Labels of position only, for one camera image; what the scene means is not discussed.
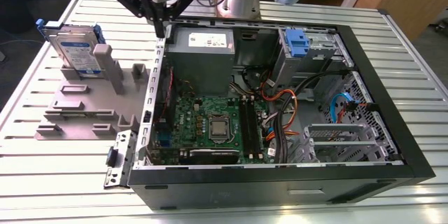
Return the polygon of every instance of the power supply label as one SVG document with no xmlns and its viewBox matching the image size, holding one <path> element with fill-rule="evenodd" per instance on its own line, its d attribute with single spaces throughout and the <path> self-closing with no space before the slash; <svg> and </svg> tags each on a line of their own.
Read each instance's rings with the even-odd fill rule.
<svg viewBox="0 0 448 224">
<path fill-rule="evenodd" d="M 98 74 L 102 72 L 100 65 L 92 55 L 92 48 L 88 43 L 62 42 L 62 49 L 79 73 Z"/>
<path fill-rule="evenodd" d="M 190 47 L 227 47 L 226 34 L 191 33 L 188 36 Z"/>
</svg>

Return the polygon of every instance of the green motherboard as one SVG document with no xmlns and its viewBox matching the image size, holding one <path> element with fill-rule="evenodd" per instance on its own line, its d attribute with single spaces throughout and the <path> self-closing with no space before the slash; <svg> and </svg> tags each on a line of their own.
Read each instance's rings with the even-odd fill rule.
<svg viewBox="0 0 448 224">
<path fill-rule="evenodd" d="M 178 98 L 174 131 L 170 136 L 167 150 L 174 150 L 164 155 L 163 162 L 176 165 L 175 150 L 182 148 L 231 148 L 240 151 L 242 164 L 271 163 L 267 156 L 268 149 L 263 146 L 262 129 L 258 127 L 258 141 L 260 154 L 244 155 L 244 124 L 240 123 L 240 99 L 238 98 Z M 254 102 L 254 122 L 267 112 L 264 101 Z"/>
</svg>

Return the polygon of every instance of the aluminum table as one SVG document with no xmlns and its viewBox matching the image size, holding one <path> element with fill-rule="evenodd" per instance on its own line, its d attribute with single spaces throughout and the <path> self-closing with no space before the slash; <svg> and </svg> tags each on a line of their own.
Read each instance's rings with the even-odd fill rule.
<svg viewBox="0 0 448 224">
<path fill-rule="evenodd" d="M 192 5 L 186 15 L 214 16 Z M 390 16 L 372 9 L 262 3 L 262 19 L 350 25 L 436 172 L 416 186 L 342 205 L 151 211 L 131 190 L 103 190 L 110 141 L 38 141 L 63 75 L 47 42 L 0 114 L 0 220 L 43 223 L 442 223 L 448 220 L 448 92 Z M 151 69 L 156 36 L 115 0 L 72 0 L 60 21 L 99 22 L 122 67 Z"/>
</svg>

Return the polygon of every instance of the table surface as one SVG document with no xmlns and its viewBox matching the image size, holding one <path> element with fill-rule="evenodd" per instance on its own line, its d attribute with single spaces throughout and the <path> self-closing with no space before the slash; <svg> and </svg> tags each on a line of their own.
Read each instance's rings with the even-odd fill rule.
<svg viewBox="0 0 448 224">
<path fill-rule="evenodd" d="M 214 16 L 192 4 L 186 15 Z M 62 60 L 44 44 L 0 114 L 0 220 L 43 223 L 440 223 L 448 220 L 447 90 L 394 21 L 376 10 L 262 3 L 262 19 L 352 27 L 383 84 L 436 172 L 416 186 L 342 205 L 151 211 L 131 190 L 104 190 L 108 141 L 38 141 L 43 112 L 59 88 Z M 151 69 L 154 27 L 115 0 L 72 0 L 60 21 L 99 22 L 122 67 Z"/>
</svg>

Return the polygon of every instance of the cpu socket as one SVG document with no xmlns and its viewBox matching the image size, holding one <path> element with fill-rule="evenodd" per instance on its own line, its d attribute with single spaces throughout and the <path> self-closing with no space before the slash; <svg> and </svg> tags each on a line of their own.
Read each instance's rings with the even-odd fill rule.
<svg viewBox="0 0 448 224">
<path fill-rule="evenodd" d="M 223 144 L 231 139 L 231 123 L 228 115 L 208 116 L 208 139 Z"/>
</svg>

